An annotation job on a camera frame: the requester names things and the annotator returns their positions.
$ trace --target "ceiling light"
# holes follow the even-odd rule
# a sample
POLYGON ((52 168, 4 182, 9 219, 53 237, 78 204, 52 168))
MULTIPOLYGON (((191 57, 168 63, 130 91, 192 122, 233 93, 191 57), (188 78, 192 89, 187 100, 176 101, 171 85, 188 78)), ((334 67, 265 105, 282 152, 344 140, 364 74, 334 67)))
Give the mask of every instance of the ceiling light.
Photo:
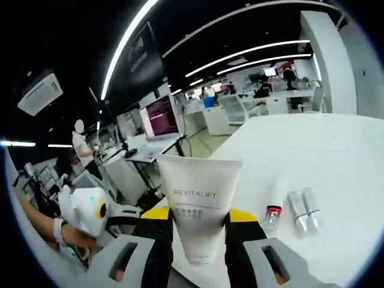
POLYGON ((188 73, 185 76, 186 77, 190 77, 191 75, 196 74, 197 72, 200 72, 200 71, 204 70, 205 68, 208 68, 208 67, 210 67, 212 65, 215 65, 215 64, 220 63, 222 61, 228 60, 228 59, 230 59, 232 57, 236 57, 236 56, 239 56, 239 55, 242 55, 242 54, 245 54, 245 53, 249 53, 249 52, 252 52, 252 51, 256 51, 256 50, 260 50, 260 49, 264 49, 264 48, 270 48, 270 47, 274 47, 274 46, 280 46, 280 45, 298 44, 298 43, 309 43, 309 42, 310 42, 309 40, 293 40, 293 41, 277 42, 277 43, 257 46, 257 47, 254 47, 254 48, 243 50, 243 51, 240 51, 240 52, 237 52, 237 53, 225 56, 223 58, 217 59, 217 60, 215 60, 215 61, 213 61, 211 63, 208 63, 208 64, 206 64, 206 65, 204 65, 204 66, 202 66, 202 67, 200 67, 200 68, 198 68, 198 69, 188 73))
POLYGON ((253 64, 258 64, 258 63, 263 63, 263 62, 268 62, 268 61, 273 61, 273 60, 279 60, 279 59, 297 58, 297 57, 310 57, 310 56, 312 56, 312 54, 295 54, 295 55, 267 58, 267 59, 263 59, 263 60, 258 60, 258 61, 253 61, 253 62, 241 64, 241 65, 229 68, 229 69, 225 69, 225 70, 219 71, 217 73, 217 75, 220 75, 220 74, 223 74, 225 72, 229 72, 229 71, 232 71, 232 70, 235 70, 235 69, 239 69, 239 68, 242 68, 242 67, 245 67, 245 66, 250 66, 250 65, 253 65, 253 64))
POLYGON ((19 141, 6 141, 2 140, 0 142, 1 146, 12 146, 12 147, 34 147, 36 143, 32 142, 19 142, 19 141))
POLYGON ((203 82, 203 79, 199 79, 199 80, 197 80, 197 81, 195 81, 195 82, 192 82, 192 83, 190 84, 190 86, 193 86, 193 85, 198 84, 198 83, 200 83, 200 82, 203 82))
POLYGON ((48 148, 72 148, 72 145, 65 144, 49 144, 48 148))
POLYGON ((140 11, 136 14, 132 22, 129 24, 127 30, 125 31, 124 35, 122 36, 120 43, 115 51, 115 54, 113 54, 113 58, 109 64, 109 68, 107 71, 107 76, 104 81, 103 90, 101 92, 101 100, 104 100, 107 95, 107 90, 109 86, 109 82, 112 78, 113 71, 115 70, 116 64, 118 63, 118 59, 128 42, 128 40, 131 38, 133 31, 137 28, 139 23, 143 20, 143 18, 148 14, 148 12, 151 10, 151 8, 158 2, 158 0, 148 0, 144 6, 140 9, 140 11))
POLYGON ((181 91, 181 89, 177 89, 175 92, 172 92, 171 95, 175 95, 177 93, 179 93, 181 91))

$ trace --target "black ceiling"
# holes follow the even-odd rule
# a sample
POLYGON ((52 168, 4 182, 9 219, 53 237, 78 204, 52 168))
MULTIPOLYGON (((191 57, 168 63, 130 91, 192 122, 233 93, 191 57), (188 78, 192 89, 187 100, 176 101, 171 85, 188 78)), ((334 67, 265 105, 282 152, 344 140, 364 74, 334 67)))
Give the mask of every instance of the black ceiling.
MULTIPOLYGON (((113 53, 145 2, 12 1, 8 13, 11 20, 7 25, 6 97, 2 105, 8 119, 2 134, 10 140, 36 142, 41 151, 48 149, 47 143, 70 144, 77 119, 83 119, 86 127, 94 124, 98 110, 88 87, 100 97, 113 53), (17 103, 24 87, 47 68, 55 71, 64 94, 33 118, 19 110, 17 103)), ((160 0, 146 20, 151 23, 163 55, 187 34, 210 21, 246 4, 261 2, 266 1, 160 0)), ((325 11, 334 22, 340 17, 339 11, 318 5, 283 4, 226 18, 190 38, 163 59, 172 89, 187 87, 199 78, 215 77, 217 71, 228 67, 226 62, 187 79, 184 75, 220 57, 263 44, 298 40, 301 10, 325 11)), ((249 53, 245 57, 254 61, 295 53, 297 46, 291 45, 249 53)))

